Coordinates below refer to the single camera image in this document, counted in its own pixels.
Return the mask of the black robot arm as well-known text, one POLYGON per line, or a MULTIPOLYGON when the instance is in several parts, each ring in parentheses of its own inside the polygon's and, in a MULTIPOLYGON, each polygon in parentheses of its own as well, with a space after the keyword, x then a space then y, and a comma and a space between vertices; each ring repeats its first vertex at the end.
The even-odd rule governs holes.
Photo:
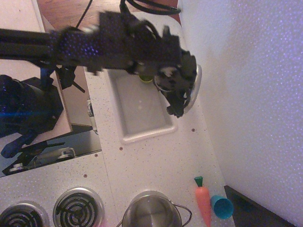
POLYGON ((0 57, 29 61, 41 68, 86 67, 88 72, 124 70, 151 77, 169 103, 167 112, 181 117, 194 103, 196 59, 181 48, 165 26, 159 33, 131 13, 100 12, 99 24, 87 31, 74 27, 48 33, 2 29, 0 57))

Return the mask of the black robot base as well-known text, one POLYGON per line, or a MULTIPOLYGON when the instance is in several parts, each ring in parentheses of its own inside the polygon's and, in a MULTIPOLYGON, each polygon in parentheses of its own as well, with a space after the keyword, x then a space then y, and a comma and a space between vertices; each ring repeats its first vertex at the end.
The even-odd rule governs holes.
POLYGON ((42 90, 39 78, 0 76, 0 137, 51 131, 63 111, 56 86, 42 90))

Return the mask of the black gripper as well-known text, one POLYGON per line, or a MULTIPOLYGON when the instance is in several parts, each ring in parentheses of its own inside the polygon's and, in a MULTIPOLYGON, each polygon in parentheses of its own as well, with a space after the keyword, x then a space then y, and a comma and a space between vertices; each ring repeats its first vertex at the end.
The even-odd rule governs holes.
POLYGON ((196 58, 180 47, 179 37, 168 26, 162 35, 153 25, 127 27, 127 71, 152 77, 157 89, 166 94, 169 115, 182 117, 196 79, 196 58))

